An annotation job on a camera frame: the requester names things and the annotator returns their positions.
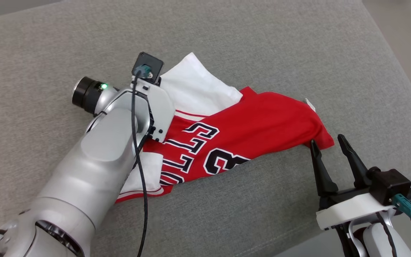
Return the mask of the red white basketball jersey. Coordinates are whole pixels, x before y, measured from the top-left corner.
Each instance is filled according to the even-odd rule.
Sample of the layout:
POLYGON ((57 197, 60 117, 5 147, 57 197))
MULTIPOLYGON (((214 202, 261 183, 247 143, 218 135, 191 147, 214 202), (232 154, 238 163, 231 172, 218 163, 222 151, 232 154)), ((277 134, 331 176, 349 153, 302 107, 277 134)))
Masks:
POLYGON ((176 108, 163 143, 147 140, 140 156, 149 197, 217 175, 267 153, 334 145, 314 107, 275 92, 237 90, 193 53, 161 76, 176 108))

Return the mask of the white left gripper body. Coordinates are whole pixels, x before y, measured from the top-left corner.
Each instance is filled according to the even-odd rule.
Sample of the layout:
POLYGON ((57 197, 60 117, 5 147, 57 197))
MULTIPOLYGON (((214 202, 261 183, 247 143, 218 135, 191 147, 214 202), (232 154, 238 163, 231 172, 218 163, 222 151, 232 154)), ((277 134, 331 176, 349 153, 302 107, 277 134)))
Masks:
POLYGON ((134 90, 138 134, 163 143, 176 112, 173 101, 163 88, 144 80, 138 80, 134 90))

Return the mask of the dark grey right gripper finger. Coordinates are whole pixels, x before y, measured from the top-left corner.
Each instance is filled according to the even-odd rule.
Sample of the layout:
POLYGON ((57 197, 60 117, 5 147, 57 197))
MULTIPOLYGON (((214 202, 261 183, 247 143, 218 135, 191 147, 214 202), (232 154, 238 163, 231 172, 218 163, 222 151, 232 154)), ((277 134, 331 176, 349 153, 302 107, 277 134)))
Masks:
POLYGON ((322 154, 315 140, 310 142, 310 155, 313 162, 313 171, 315 176, 315 185, 319 197, 326 197, 338 192, 338 186, 329 176, 328 171, 321 159, 322 154))
POLYGON ((338 135, 338 142, 342 153, 346 156, 352 174, 354 176, 354 187, 363 189, 370 186, 370 179, 367 178, 367 168, 362 160, 359 158, 356 151, 352 148, 344 135, 338 135))

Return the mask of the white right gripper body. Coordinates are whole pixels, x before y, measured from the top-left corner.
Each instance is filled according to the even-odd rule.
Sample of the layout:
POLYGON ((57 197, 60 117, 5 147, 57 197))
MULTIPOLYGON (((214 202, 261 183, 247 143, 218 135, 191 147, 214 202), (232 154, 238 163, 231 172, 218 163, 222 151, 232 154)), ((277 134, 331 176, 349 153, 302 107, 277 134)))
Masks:
POLYGON ((321 196, 316 221, 321 230, 326 230, 391 208, 393 205, 385 206, 377 201, 369 188, 353 188, 321 196))

